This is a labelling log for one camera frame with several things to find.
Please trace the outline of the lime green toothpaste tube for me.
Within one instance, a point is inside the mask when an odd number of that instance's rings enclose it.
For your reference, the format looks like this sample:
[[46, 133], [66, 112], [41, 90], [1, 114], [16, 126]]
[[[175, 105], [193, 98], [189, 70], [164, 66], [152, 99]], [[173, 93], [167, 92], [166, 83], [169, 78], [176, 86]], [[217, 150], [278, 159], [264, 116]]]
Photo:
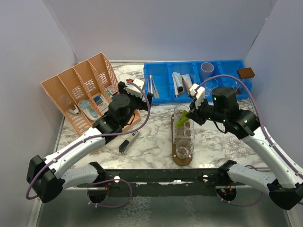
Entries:
[[186, 114], [188, 113], [187, 110], [183, 110], [180, 117], [178, 118], [178, 120], [176, 121], [176, 126], [177, 127], [181, 127], [183, 126], [187, 121], [189, 121], [190, 119], [186, 117]]

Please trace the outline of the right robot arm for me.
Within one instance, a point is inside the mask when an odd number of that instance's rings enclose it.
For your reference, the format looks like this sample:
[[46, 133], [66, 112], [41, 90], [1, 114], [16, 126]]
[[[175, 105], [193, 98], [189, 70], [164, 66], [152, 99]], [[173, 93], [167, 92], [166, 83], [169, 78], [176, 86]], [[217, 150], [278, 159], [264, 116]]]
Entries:
[[284, 210], [292, 209], [303, 199], [302, 167], [275, 143], [257, 115], [239, 108], [234, 91], [215, 88], [212, 105], [205, 98], [205, 88], [197, 84], [190, 88], [189, 96], [193, 102], [187, 118], [199, 125], [207, 120], [223, 124], [226, 132], [252, 148], [271, 170], [261, 173], [229, 160], [219, 168], [217, 179], [221, 184], [237, 182], [258, 189]]

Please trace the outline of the white tube black cap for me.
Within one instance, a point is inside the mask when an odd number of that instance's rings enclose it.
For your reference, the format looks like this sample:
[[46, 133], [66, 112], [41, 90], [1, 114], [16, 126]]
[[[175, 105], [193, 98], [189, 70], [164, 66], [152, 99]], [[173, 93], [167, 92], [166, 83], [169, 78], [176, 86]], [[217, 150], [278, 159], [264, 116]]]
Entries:
[[184, 93], [184, 87], [183, 87], [183, 80], [182, 80], [182, 76], [181, 74], [178, 76], [178, 91], [180, 94], [183, 94]]

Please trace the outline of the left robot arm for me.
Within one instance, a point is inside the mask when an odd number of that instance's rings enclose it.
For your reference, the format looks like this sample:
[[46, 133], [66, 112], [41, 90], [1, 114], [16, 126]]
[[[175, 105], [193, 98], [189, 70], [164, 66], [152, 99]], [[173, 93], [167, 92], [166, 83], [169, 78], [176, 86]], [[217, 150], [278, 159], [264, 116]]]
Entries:
[[128, 79], [119, 82], [119, 94], [115, 95], [108, 111], [97, 119], [82, 136], [63, 149], [44, 158], [39, 155], [31, 158], [26, 180], [29, 187], [26, 199], [39, 198], [43, 203], [55, 199], [65, 188], [80, 184], [101, 186], [104, 174], [99, 164], [90, 163], [81, 169], [71, 166], [87, 154], [108, 144], [117, 136], [131, 134], [124, 131], [136, 110], [150, 112], [151, 93], [144, 92], [145, 82], [140, 79]]

